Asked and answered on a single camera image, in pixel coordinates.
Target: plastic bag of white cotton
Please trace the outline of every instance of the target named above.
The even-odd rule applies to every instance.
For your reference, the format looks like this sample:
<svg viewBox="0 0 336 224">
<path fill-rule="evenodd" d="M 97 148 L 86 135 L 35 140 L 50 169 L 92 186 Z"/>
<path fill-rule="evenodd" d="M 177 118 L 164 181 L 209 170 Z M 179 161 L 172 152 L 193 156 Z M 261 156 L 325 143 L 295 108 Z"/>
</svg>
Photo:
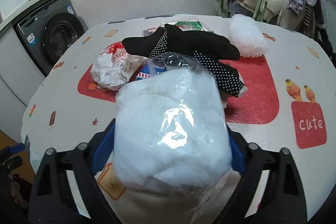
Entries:
<svg viewBox="0 0 336 224">
<path fill-rule="evenodd" d="M 268 51 L 268 43 L 253 18 L 236 14 L 231 18 L 228 39 L 242 57 L 259 57 Z"/>
</svg>

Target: clear plastic bag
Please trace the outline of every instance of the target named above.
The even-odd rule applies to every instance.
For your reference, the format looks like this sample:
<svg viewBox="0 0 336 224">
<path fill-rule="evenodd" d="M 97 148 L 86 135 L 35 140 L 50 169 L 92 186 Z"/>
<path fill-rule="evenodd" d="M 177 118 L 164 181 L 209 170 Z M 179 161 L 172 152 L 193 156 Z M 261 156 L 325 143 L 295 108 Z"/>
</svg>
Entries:
<svg viewBox="0 0 336 224">
<path fill-rule="evenodd" d="M 215 79 L 191 57 L 168 52 L 147 62 L 157 64 L 166 71 L 153 70 L 117 94 L 115 175 L 125 187 L 204 202 L 232 158 Z"/>
</svg>

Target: white sticker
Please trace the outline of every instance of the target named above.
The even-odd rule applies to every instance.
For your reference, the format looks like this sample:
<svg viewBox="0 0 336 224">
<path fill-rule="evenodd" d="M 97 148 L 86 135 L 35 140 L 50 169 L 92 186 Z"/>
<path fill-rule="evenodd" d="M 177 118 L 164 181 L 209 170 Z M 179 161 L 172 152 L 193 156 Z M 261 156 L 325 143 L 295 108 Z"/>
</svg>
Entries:
<svg viewBox="0 0 336 224">
<path fill-rule="evenodd" d="M 72 10 L 71 5 L 67 6 L 67 10 L 70 14 L 72 14 L 72 15 L 74 14 L 74 11 Z"/>
<path fill-rule="evenodd" d="M 27 36 L 27 40 L 29 42 L 29 44 L 33 44 L 35 42 L 35 36 L 33 33 L 31 33 L 30 35 Z"/>
</svg>

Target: cabinet door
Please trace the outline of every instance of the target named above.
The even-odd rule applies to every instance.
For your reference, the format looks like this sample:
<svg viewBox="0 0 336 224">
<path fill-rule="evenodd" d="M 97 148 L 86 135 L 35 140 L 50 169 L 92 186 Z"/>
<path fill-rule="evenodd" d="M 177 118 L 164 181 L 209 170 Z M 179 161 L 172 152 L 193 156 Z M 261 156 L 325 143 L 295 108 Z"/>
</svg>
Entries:
<svg viewBox="0 0 336 224">
<path fill-rule="evenodd" d="M 26 106 L 45 79 L 12 27 L 0 37 L 0 77 Z"/>
<path fill-rule="evenodd" d="M 0 79 L 0 130 L 21 143 L 22 117 L 26 106 Z"/>
</svg>

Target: white tabletop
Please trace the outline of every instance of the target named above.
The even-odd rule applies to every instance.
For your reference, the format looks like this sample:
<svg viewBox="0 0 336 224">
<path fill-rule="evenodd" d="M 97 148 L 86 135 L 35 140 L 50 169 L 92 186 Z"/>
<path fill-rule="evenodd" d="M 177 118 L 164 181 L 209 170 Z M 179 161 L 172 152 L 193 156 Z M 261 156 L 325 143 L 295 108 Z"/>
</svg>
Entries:
<svg viewBox="0 0 336 224">
<path fill-rule="evenodd" d="M 99 24 L 78 39 L 39 87 L 23 117 L 21 137 L 24 140 L 26 135 L 29 136 L 37 158 L 41 159 L 49 147 L 64 151 L 73 149 L 80 142 L 88 142 L 115 117 L 114 94 L 102 95 L 100 91 L 87 88 L 90 83 L 88 69 L 104 48 L 125 37 L 142 36 L 144 29 L 163 22 L 183 19 L 198 19 L 208 29 L 223 36 L 227 36 L 230 24 L 230 19 L 216 16 L 142 18 Z M 270 49 L 265 58 L 225 61 L 238 68 L 249 88 L 243 98 L 228 100 L 226 120 L 232 130 L 263 149 L 279 151 L 287 147 L 291 150 L 301 175 L 308 218 L 311 218 L 336 182 L 336 165 L 333 164 L 336 156 L 336 70 L 314 40 L 277 26 L 257 24 L 275 41 L 268 39 Z M 112 30 L 117 32 L 105 37 Z M 302 102 L 287 93 L 287 79 L 300 88 Z M 309 101 L 305 85 L 314 91 L 316 103 Z M 50 123 L 53 112 L 54 121 Z M 256 211 L 266 175 L 264 171 L 248 214 Z M 70 172 L 68 176 L 75 201 L 85 211 L 74 176 Z M 238 180 L 239 175 L 232 171 L 214 205 L 196 223 L 214 221 Z M 117 201 L 105 196 L 123 223 L 134 223 L 135 219 L 137 223 L 188 223 L 190 216 L 185 212 L 195 205 L 186 198 L 167 198 L 130 189 Z"/>
</svg>

